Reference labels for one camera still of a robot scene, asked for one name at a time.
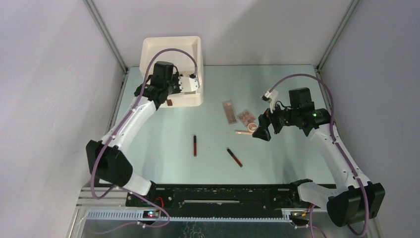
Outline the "white drawer organizer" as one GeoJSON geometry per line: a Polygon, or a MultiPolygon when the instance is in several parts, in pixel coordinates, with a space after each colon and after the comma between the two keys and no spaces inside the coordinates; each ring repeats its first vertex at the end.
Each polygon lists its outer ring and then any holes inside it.
{"type": "MultiPolygon", "coordinates": [[[[204,86],[204,66],[201,48],[201,38],[198,36],[180,37],[149,37],[143,41],[139,70],[145,76],[147,66],[151,59],[164,49],[180,49],[187,52],[196,61],[198,72],[197,77],[204,86]]],[[[159,55],[155,61],[167,61],[173,63],[181,74],[188,76],[194,73],[195,65],[193,60],[183,53],[170,51],[159,55]]]]}

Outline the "white top drawer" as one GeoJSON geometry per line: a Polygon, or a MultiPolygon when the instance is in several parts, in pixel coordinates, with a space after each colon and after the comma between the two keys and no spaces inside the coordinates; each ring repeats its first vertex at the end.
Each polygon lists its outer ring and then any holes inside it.
{"type": "MultiPolygon", "coordinates": [[[[198,78],[194,74],[185,77],[198,78]]],[[[204,86],[199,79],[200,88],[195,93],[178,93],[168,96],[167,100],[163,103],[164,108],[180,108],[180,107],[196,107],[203,103],[204,100],[204,86]]]]}

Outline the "dark red lip gloss tube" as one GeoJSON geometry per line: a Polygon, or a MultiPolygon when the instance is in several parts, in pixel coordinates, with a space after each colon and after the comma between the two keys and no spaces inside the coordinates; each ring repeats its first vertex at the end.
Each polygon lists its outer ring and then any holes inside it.
{"type": "Polygon", "coordinates": [[[227,153],[233,158],[233,160],[236,162],[236,164],[239,166],[239,167],[243,167],[243,164],[240,162],[240,160],[235,156],[235,154],[229,149],[229,148],[226,148],[226,151],[227,151],[227,153]]]}

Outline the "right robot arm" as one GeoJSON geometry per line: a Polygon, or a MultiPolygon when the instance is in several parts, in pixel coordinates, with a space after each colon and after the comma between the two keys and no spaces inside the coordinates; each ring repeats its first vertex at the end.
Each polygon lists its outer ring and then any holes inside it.
{"type": "Polygon", "coordinates": [[[289,203],[301,207],[307,202],[325,209],[338,227],[376,218],[385,189],[372,183],[357,166],[331,123],[329,111],[315,108],[309,88],[290,90],[289,106],[282,105],[277,96],[276,90],[263,95],[269,108],[258,117],[259,126],[252,136],[270,141],[270,126],[274,134],[285,126],[297,127],[317,146],[335,182],[335,188],[326,188],[311,179],[295,181],[294,190],[288,193],[289,203]]]}

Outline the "pink concealer tube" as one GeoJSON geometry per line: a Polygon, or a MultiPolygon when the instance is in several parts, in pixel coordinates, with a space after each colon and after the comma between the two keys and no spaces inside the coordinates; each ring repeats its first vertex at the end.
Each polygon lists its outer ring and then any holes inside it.
{"type": "Polygon", "coordinates": [[[252,135],[253,134],[250,131],[242,131],[242,130],[236,130],[235,133],[236,134],[241,134],[241,135],[252,135]]]}

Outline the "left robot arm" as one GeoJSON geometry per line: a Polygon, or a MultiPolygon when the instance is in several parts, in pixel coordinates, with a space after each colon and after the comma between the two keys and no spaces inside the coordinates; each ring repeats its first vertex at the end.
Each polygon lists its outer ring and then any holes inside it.
{"type": "Polygon", "coordinates": [[[122,119],[99,141],[90,140],[86,146],[91,185],[101,179],[113,185],[137,193],[144,206],[152,206],[157,194],[152,181],[134,171],[125,156],[134,137],[157,109],[173,93],[179,93],[177,67],[166,61],[157,61],[149,66],[152,74],[146,73],[145,81],[135,91],[133,102],[122,119]]]}

